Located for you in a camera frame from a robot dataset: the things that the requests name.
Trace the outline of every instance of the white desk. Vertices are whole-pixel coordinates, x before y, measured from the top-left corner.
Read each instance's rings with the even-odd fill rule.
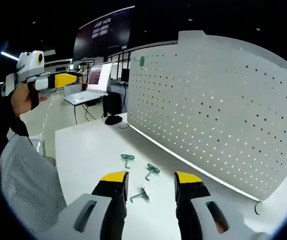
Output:
[[[126,113],[121,116],[127,121]],[[56,131],[57,169],[64,198],[70,204],[83,193],[91,193],[102,176],[126,170],[121,154],[135,156],[128,164],[127,217],[122,239],[181,239],[176,218],[175,171],[201,177],[210,194],[216,193],[233,203],[255,231],[269,233],[277,227],[272,224],[271,215],[263,218],[255,214],[254,200],[186,165],[131,127],[120,129],[117,125],[107,126],[104,121],[102,118]],[[159,175],[150,175],[150,181],[145,180],[147,163],[160,169]],[[141,184],[150,194],[150,201],[139,197],[131,203],[129,198],[139,193]]]

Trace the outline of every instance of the mesh chair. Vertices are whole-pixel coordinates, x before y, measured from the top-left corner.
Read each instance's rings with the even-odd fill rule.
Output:
[[[67,206],[57,169],[24,136],[15,135],[0,157],[1,190],[31,234],[51,228]]]

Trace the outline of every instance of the laptop screen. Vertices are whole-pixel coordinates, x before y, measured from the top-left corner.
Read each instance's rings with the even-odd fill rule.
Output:
[[[87,90],[107,91],[112,63],[104,63],[93,66],[90,70]]]

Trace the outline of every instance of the green clip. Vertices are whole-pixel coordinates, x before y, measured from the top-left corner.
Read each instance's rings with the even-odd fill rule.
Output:
[[[128,167],[128,160],[134,160],[135,156],[133,155],[128,155],[128,154],[121,154],[121,157],[125,160],[125,165],[124,167],[126,169],[130,169],[130,167]]]
[[[152,172],[156,172],[157,174],[160,173],[160,170],[158,168],[156,168],[155,166],[151,165],[150,163],[147,164],[148,166],[148,170],[149,170],[149,173],[147,174],[147,176],[145,176],[145,179],[147,181],[150,181],[148,179],[148,176],[152,173]]]
[[[139,197],[139,196],[142,196],[144,199],[146,199],[146,200],[149,200],[149,195],[148,195],[148,193],[146,192],[146,190],[145,190],[145,187],[144,186],[140,186],[141,188],[140,188],[140,190],[141,190],[141,193],[139,193],[139,194],[137,194],[137,195],[134,195],[134,196],[132,196],[131,198],[130,198],[130,201],[133,203],[134,201],[133,201],[133,198],[136,198],[136,197]]]

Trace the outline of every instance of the perforated white panel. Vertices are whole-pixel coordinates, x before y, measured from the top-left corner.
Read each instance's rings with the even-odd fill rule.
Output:
[[[131,61],[131,125],[256,198],[280,185],[287,176],[286,69],[189,34],[177,45],[134,51]]]

